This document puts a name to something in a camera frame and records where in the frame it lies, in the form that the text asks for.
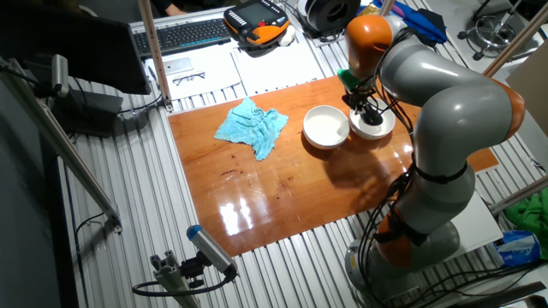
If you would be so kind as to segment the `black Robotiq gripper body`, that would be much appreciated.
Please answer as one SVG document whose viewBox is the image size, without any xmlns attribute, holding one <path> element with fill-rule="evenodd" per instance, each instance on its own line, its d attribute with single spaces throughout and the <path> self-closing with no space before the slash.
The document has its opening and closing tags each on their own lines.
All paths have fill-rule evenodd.
<svg viewBox="0 0 548 308">
<path fill-rule="evenodd" d="M 368 103 L 368 98 L 371 96 L 371 90 L 361 90 L 356 88 L 353 90 L 345 90 L 344 103 L 348 107 L 365 107 Z"/>
</svg>

